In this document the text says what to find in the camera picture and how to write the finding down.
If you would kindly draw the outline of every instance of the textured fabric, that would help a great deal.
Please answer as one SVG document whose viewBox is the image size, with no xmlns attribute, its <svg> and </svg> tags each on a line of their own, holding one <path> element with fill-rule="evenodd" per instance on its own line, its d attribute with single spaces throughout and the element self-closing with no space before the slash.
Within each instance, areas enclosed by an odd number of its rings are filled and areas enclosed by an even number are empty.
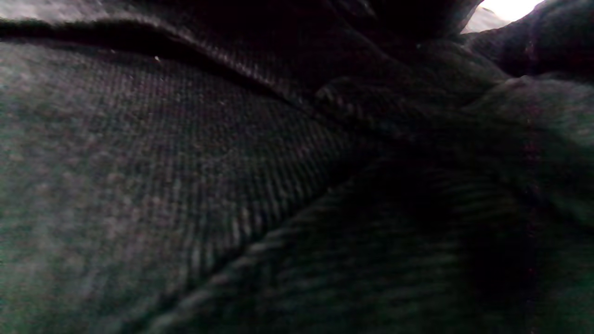
<svg viewBox="0 0 594 334">
<path fill-rule="evenodd" d="M 379 3 L 2 2 L 0 332 L 592 332 L 594 88 Z"/>
</svg>

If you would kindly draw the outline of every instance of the dark clothing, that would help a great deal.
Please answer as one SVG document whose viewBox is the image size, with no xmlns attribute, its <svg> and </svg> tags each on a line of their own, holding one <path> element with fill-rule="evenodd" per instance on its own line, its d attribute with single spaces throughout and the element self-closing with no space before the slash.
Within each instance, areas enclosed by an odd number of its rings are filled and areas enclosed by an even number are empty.
<svg viewBox="0 0 594 334">
<path fill-rule="evenodd" d="M 0 332 L 594 332 L 594 7 L 434 2 L 2 0 Z"/>
</svg>

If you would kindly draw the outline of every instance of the dark fabric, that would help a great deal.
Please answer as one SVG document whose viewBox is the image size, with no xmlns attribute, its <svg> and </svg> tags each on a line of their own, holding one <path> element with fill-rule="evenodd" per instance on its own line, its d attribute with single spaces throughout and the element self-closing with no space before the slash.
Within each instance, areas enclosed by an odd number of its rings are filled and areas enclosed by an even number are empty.
<svg viewBox="0 0 594 334">
<path fill-rule="evenodd" d="M 465 35 L 465 44 L 506 72 L 594 77 L 594 2 L 554 0 L 500 29 Z"/>
<path fill-rule="evenodd" d="M 592 332 L 594 88 L 362 4 L 3 1 L 0 332 Z"/>
<path fill-rule="evenodd" d="M 369 0 L 378 18 L 401 36 L 415 39 L 460 33 L 482 0 Z"/>
</svg>

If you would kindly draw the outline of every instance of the bright light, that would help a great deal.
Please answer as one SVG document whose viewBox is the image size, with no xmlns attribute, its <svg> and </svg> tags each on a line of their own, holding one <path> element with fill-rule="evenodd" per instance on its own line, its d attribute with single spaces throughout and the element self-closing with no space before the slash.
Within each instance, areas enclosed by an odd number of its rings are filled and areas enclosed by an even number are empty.
<svg viewBox="0 0 594 334">
<path fill-rule="evenodd" d="M 481 7 L 507 21 L 516 21 L 530 13 L 543 0 L 484 0 Z"/>
</svg>

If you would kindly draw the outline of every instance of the black fabric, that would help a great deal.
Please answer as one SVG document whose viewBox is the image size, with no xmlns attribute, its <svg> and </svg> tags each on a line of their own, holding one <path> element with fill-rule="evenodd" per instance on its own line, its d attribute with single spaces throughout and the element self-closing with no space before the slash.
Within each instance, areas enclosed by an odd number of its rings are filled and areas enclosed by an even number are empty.
<svg viewBox="0 0 594 334">
<path fill-rule="evenodd" d="M 594 88 L 370 3 L 0 4 L 0 332 L 592 332 Z"/>
<path fill-rule="evenodd" d="M 377 17 L 401 36 L 415 39 L 460 33 L 482 0 L 399 1 L 369 0 Z"/>
<path fill-rule="evenodd" d="M 512 75 L 554 71 L 592 77 L 592 15 L 592 1 L 545 1 L 505 27 L 465 35 L 465 44 Z"/>
</svg>

